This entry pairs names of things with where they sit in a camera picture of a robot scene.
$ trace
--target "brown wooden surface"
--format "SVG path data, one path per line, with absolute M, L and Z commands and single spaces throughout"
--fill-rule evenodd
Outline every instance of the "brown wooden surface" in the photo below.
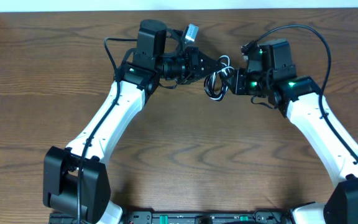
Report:
M 327 39 L 326 96 L 358 142 L 358 9 L 0 14 L 0 223 L 45 223 L 43 159 L 90 121 L 112 82 L 103 39 L 136 37 L 139 22 L 200 27 L 197 45 L 244 66 L 240 46 L 276 26 L 302 23 Z M 321 84 L 326 55 L 303 30 L 290 40 L 299 75 Z M 134 44 L 111 43 L 117 61 Z M 278 111 L 228 94 L 211 101 L 202 82 L 159 88 L 133 119 L 108 167 L 111 198 L 155 210 L 253 210 L 324 202 L 333 191 L 302 134 Z

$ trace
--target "black cable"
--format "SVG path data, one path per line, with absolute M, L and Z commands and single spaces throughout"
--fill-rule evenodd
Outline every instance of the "black cable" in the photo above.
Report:
M 89 148 L 89 146 L 91 145 L 92 139 L 94 137 L 94 135 L 96 134 L 96 132 L 98 131 L 98 129 L 100 128 L 100 126 L 103 124 L 103 121 L 107 118 L 107 116 L 109 115 L 109 113 L 112 111 L 112 109 L 114 108 L 114 106 L 117 104 L 118 102 L 118 98 L 119 98 L 119 94 L 121 92 L 120 89 L 120 81 L 121 81 L 121 77 L 118 74 L 118 69 L 116 66 L 116 63 L 114 62 L 114 59 L 112 58 L 112 55 L 110 53 L 110 50 L 107 46 L 107 41 L 108 40 L 116 40 L 116 41 L 137 41 L 137 39 L 120 39 L 120 38 L 112 38 L 112 37 L 107 37 L 104 39 L 104 48 L 106 49 L 107 55 L 110 58 L 112 67 L 114 69 L 114 73 L 116 74 L 116 83 L 117 83 L 117 93 L 116 93 L 116 97 L 115 99 L 112 101 L 111 106 L 109 107 L 109 109 L 105 112 L 105 114 L 103 115 L 103 117 L 100 119 L 100 121 L 97 123 L 97 125 L 94 127 L 94 129 L 92 130 L 91 134 L 89 135 L 89 137 L 86 139 L 85 142 L 85 146 L 84 149 L 82 151 L 82 155 L 81 155 L 81 159 L 80 159 L 80 165 L 78 166 L 78 183 L 77 183 L 77 224 L 81 224 L 81 183 L 82 183 L 82 176 L 83 176 L 83 168 L 84 168 L 84 161 L 85 161 L 85 155 L 86 152 Z
M 122 58 L 121 65 L 124 65 L 127 62 L 129 56 L 131 56 L 131 54 L 135 54 L 135 52 L 136 52 L 136 48 L 131 48 L 131 49 L 127 50 L 124 57 Z
M 165 85 L 163 85 L 163 84 L 161 84 L 161 83 L 159 83 L 158 86 L 160 86 L 160 87 L 162 87 L 162 88 L 169 89 L 169 90 L 174 90 L 174 89 L 176 89 L 177 86 L 178 86 L 178 80 L 177 80 L 176 78 L 174 78 L 173 80 L 174 80 L 175 83 L 176 83 L 176 84 L 173 85 L 173 86 L 165 86 Z
M 328 113 L 325 112 L 324 107 L 323 107 L 324 90 L 325 90 L 327 82 L 328 82 L 329 72 L 331 71 L 331 50 L 329 49 L 328 43 L 325 40 L 325 38 L 319 32 L 317 32 L 316 30 L 314 30 L 310 26 L 300 25 L 300 24 L 293 24 L 293 25 L 287 25 L 287 26 L 281 26 L 281 27 L 274 28 L 274 29 L 266 32 L 265 34 L 261 35 L 255 42 L 258 42 L 258 41 L 262 40 L 264 37 L 268 36 L 272 32 L 278 31 L 280 29 L 287 29 L 287 28 L 303 28 L 303 29 L 307 29 L 309 31 L 312 31 L 312 33 L 314 33 L 322 41 L 322 43 L 324 44 L 324 46 L 326 48 L 326 51 L 327 51 L 328 66 L 327 66 L 326 76 L 324 78 L 323 85 L 321 86 L 321 91 L 320 91 L 319 98 L 318 98 L 318 104 L 319 104 L 319 107 L 320 107 L 321 118 L 324 118 L 325 122 L 327 123 L 327 125 L 329 126 L 331 131 L 335 134 L 335 136 L 338 138 L 338 140 L 343 144 L 343 146 L 347 149 L 347 151 L 349 151 L 351 156 L 358 163 L 358 156 L 351 149 L 351 147 L 347 144 L 347 142 L 345 142 L 345 140 L 342 138 L 342 136 L 336 131 L 336 129 L 331 124 L 330 120 L 328 119 Z
M 222 83 L 219 93 L 215 93 L 216 79 L 216 75 L 208 75 L 204 80 L 204 91 L 210 98 L 213 98 L 213 100 L 221 101 L 226 94 L 227 88 L 226 85 Z
M 185 82 L 187 82 L 187 79 L 190 78 L 193 74 L 192 73 L 189 73 L 188 76 L 186 76 L 180 83 L 178 83 L 178 85 L 182 85 L 184 84 Z
M 179 34 L 175 32 L 175 30 L 167 28 L 167 32 L 171 34 L 171 36 L 168 36 L 167 38 L 172 38 L 180 44 L 181 36 L 179 36 Z
M 255 98 L 256 98 L 256 97 L 258 97 L 258 98 L 266 98 L 266 97 L 261 97 L 261 96 L 253 96 L 253 97 L 251 98 L 251 103 L 252 103 L 253 105 L 262 105 L 262 106 L 266 106 L 267 108 L 272 109 L 272 110 L 277 109 L 277 107 L 276 107 L 276 106 L 272 107 L 272 106 L 268 105 L 267 103 L 263 103 L 263 102 L 260 102 L 260 103 L 255 103 Z

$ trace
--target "white wall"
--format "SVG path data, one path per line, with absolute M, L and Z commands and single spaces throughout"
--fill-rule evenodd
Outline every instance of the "white wall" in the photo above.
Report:
M 358 7 L 358 0 L 0 0 L 0 12 Z

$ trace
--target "wood grain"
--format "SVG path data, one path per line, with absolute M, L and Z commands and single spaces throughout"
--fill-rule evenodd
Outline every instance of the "wood grain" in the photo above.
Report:
M 136 37 L 139 22 L 200 27 L 197 45 L 230 55 L 266 30 L 308 24 L 327 39 L 333 67 L 326 92 L 358 142 L 358 9 L 53 12 L 0 14 L 0 223 L 45 223 L 43 159 L 90 121 L 112 82 L 103 39 Z M 291 43 L 299 75 L 318 83 L 324 47 L 303 30 L 269 39 Z M 121 60 L 133 44 L 111 43 Z M 240 211 L 325 202 L 333 191 L 324 166 L 301 133 L 277 111 L 248 96 L 211 101 L 202 82 L 159 88 L 119 141 L 108 167 L 111 198 L 154 210 Z

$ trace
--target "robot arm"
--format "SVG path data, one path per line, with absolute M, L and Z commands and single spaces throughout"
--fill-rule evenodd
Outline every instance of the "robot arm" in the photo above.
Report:
M 297 77 L 287 40 L 271 40 L 242 48 L 248 60 L 246 69 L 239 69 L 221 80 L 236 95 L 268 98 L 307 138 L 323 162 L 335 191 L 325 203 L 311 203 L 290 211 L 297 224 L 358 223 L 358 144 L 344 129 L 310 77 Z M 325 111 L 328 122 L 321 115 Z M 350 147 L 346 149 L 339 137 Z
M 44 160 L 44 205 L 69 215 L 77 212 L 78 178 L 70 172 L 80 167 L 85 144 L 89 144 L 81 179 L 81 219 L 90 223 L 118 223 L 122 209 L 109 201 L 110 187 L 106 167 L 112 151 L 131 119 L 144 107 L 160 85 L 160 78 L 190 84 L 222 65 L 193 46 L 198 28 L 190 24 L 184 32 L 171 30 L 160 21 L 140 23 L 137 47 L 132 62 L 117 70 L 120 82 L 114 82 L 103 105 L 89 125 L 67 147 L 51 147 Z M 165 53 L 167 32 L 178 41 L 175 52 Z M 117 103 L 117 85 L 120 94 Z M 96 130 L 92 139 L 91 133 Z

